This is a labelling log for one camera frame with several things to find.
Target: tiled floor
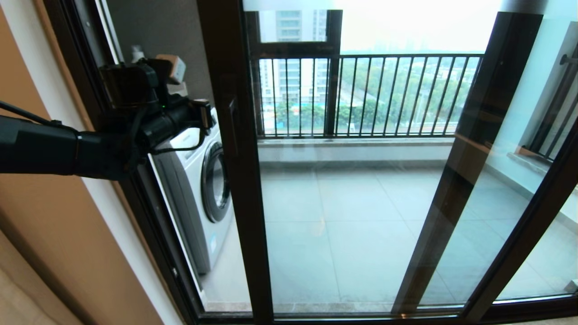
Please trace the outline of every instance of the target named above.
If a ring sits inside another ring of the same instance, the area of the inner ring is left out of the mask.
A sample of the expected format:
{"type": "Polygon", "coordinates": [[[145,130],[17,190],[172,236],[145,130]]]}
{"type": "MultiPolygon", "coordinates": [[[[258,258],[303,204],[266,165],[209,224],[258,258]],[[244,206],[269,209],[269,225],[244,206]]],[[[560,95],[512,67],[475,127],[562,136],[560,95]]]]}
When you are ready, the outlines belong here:
{"type": "MultiPolygon", "coordinates": [[[[441,172],[262,169],[275,311],[387,311],[441,172]]],[[[465,302],[527,204],[482,173],[421,303],[465,302]]],[[[237,236],[235,227],[229,236],[237,236]]],[[[500,298],[563,293],[578,278],[576,238],[575,230],[555,221],[500,298]]],[[[227,241],[215,270],[203,279],[206,296],[248,308],[246,284],[231,286],[230,279],[218,275],[220,268],[228,274],[242,269],[235,267],[242,264],[238,236],[227,241]]],[[[244,282],[244,273],[229,277],[244,282]]]]}

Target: door frame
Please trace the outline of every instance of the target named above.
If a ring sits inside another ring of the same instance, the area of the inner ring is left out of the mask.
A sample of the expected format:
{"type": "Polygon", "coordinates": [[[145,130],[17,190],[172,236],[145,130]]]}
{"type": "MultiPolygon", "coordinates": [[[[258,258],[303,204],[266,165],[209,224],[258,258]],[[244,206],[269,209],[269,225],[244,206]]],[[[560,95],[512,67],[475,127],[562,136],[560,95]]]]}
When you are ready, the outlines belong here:
{"type": "MultiPolygon", "coordinates": [[[[102,26],[98,18],[98,8],[94,2],[86,0],[76,0],[76,2],[85,4],[84,8],[88,11],[92,26],[102,26]]],[[[88,115],[95,128],[101,130],[106,124],[102,112],[103,108],[108,106],[108,98],[101,84],[93,53],[103,52],[107,63],[114,63],[108,61],[112,60],[112,56],[106,55],[107,49],[95,49],[94,41],[89,42],[88,38],[91,35],[87,36],[83,31],[84,24],[78,14],[80,8],[75,2],[44,0],[44,5],[88,115]]],[[[407,319],[383,314],[290,315],[292,318],[288,319],[279,319],[279,315],[273,315],[256,145],[255,111],[252,109],[253,97],[249,93],[251,79],[247,51],[248,40],[243,29],[242,4],[236,0],[218,3],[199,1],[198,7],[201,25],[206,26],[203,28],[203,38],[210,67],[215,106],[224,108],[218,109],[217,113],[223,126],[221,133],[225,160],[231,180],[232,195],[235,198],[234,208],[253,315],[251,313],[209,313],[203,310],[193,275],[188,270],[184,252],[179,245],[161,189],[150,164],[140,166],[137,173],[130,179],[120,182],[155,262],[159,266],[161,276],[166,281],[172,298],[186,323],[472,324],[578,315],[578,307],[576,307],[578,298],[575,294],[539,300],[518,300],[508,304],[494,302],[537,244],[576,185],[578,171],[572,170],[571,166],[578,165],[578,125],[574,125],[562,147],[567,149],[564,150],[565,154],[559,155],[553,162],[520,222],[459,316],[440,318],[439,311],[429,311],[429,314],[407,319]],[[219,28],[207,27],[213,26],[215,21],[220,23],[219,28]],[[553,189],[558,190],[558,199],[549,195],[553,189]]],[[[95,30],[97,32],[92,37],[100,38],[100,42],[106,39],[102,28],[98,27],[95,30]]]]}

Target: front-loading washer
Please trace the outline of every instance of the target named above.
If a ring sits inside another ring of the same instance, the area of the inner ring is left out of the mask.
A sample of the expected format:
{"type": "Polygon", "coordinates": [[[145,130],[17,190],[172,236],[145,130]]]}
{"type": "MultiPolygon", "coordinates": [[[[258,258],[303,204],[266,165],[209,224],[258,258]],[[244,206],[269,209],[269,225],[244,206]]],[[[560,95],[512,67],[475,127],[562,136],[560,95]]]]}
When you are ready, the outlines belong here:
{"type": "MultiPolygon", "coordinates": [[[[217,121],[216,111],[211,111],[217,121]]],[[[199,129],[189,128],[158,148],[195,146],[199,129]]],[[[224,168],[218,122],[196,150],[153,156],[166,198],[185,249],[199,274],[217,261],[233,218],[231,191],[224,168]]]]}

